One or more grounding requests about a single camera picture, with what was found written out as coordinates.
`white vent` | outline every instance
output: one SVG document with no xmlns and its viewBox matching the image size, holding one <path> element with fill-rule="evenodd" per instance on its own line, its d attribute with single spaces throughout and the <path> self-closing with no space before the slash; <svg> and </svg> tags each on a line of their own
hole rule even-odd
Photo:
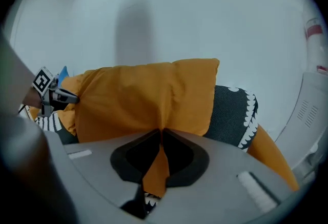
<svg viewBox="0 0 328 224">
<path fill-rule="evenodd" d="M 318 108 L 315 107 L 315 106 L 312 106 L 312 107 L 311 107 L 311 110 L 310 110 L 310 112 L 309 112 L 309 114 L 308 114 L 308 116 L 307 116 L 307 118 L 306 118 L 306 121 L 305 121 L 305 125 L 306 125 L 308 128 L 311 127 L 312 122 L 314 121 L 314 119 L 315 119 L 317 113 L 318 113 Z"/>
<path fill-rule="evenodd" d="M 309 105 L 309 102 L 306 101 L 306 100 L 304 100 L 303 103 L 302 103 L 302 105 L 301 105 L 301 108 L 300 108 L 300 110 L 299 110 L 299 112 L 298 112 L 298 115 L 297 115 L 297 118 L 298 118 L 299 120 L 302 120 L 302 119 L 303 119 L 303 117 L 304 117 L 304 115 L 305 115 L 305 112 L 306 112 L 307 109 L 308 109 L 308 105 Z"/>
</svg>

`blue object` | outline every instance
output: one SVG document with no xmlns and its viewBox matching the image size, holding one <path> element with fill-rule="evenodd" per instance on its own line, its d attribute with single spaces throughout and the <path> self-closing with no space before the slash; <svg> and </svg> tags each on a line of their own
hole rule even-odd
<svg viewBox="0 0 328 224">
<path fill-rule="evenodd" d="M 64 68 L 62 69 L 62 71 L 59 73 L 59 76 L 58 76 L 58 87 L 62 86 L 62 82 L 64 81 L 64 79 L 67 76 L 69 77 L 68 72 L 67 72 L 67 66 L 64 66 Z"/>
</svg>

